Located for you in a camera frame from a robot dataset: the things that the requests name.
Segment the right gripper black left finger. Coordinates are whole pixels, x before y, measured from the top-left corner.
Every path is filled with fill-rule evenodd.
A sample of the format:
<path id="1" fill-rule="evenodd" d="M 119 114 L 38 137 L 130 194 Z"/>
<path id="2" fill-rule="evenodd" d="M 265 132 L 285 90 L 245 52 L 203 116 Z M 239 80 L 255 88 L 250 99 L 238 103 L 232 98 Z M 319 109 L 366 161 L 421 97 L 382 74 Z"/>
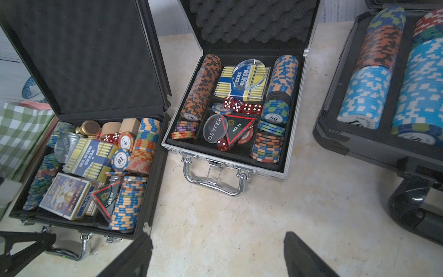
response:
<path id="1" fill-rule="evenodd" d="M 150 236 L 138 236 L 98 277 L 146 277 L 152 257 Z"/>

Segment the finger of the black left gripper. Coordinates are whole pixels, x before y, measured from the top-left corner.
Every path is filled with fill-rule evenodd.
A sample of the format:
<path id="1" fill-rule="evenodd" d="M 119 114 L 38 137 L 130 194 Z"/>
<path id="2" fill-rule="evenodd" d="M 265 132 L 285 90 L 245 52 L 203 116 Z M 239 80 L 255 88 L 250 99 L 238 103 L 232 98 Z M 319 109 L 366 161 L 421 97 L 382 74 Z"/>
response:
<path id="1" fill-rule="evenodd" d="M 55 242 L 51 233 L 1 231 L 1 276 L 15 277 Z"/>

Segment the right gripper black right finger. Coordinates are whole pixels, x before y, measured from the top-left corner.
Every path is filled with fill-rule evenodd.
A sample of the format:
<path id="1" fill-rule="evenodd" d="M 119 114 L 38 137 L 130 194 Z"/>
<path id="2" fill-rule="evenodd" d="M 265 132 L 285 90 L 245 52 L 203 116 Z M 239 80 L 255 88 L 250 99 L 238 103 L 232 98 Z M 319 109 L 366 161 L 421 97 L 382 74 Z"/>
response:
<path id="1" fill-rule="evenodd" d="M 294 232 L 285 235 L 284 259 L 290 277 L 339 277 Z"/>

